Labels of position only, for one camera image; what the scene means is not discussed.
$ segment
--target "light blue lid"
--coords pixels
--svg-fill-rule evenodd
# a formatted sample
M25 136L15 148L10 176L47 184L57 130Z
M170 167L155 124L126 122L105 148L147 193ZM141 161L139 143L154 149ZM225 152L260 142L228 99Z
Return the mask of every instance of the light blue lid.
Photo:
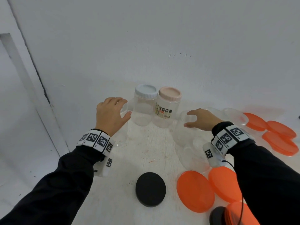
M137 85L135 88L135 94L145 99L153 99L157 97L158 89L152 85Z

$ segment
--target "hand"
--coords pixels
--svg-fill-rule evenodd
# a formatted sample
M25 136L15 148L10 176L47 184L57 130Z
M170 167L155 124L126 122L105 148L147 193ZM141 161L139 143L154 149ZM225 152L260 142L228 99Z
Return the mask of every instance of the hand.
M191 110L187 112L187 115L196 115L197 121L187 122L184 124L184 127L188 128L198 128L205 131L211 131L215 125L223 122L223 120L214 116L211 112L204 109Z
M124 117L120 112L122 106L127 103L123 98L109 97L104 102L97 105L96 129L106 132L112 137L116 132L129 121L131 111L128 111Z

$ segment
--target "door frame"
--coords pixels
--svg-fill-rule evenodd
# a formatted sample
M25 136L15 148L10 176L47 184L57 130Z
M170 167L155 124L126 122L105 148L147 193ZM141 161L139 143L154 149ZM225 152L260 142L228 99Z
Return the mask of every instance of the door frame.
M0 40L59 156L70 152L7 0L0 0Z

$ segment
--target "pink lid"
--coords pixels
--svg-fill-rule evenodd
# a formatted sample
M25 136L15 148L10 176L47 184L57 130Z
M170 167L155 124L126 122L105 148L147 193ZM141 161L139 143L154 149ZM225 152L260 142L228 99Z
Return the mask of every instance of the pink lid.
M162 87L159 90L159 95L168 101L180 101L182 94L181 92L174 87Z

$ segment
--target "jar with pink lid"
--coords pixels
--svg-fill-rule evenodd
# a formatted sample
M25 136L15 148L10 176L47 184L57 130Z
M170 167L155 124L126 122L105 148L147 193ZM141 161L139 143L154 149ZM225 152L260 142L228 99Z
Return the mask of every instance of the jar with pink lid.
M181 97L181 92L178 89L162 87L154 105L153 124L159 128L169 127L176 117Z

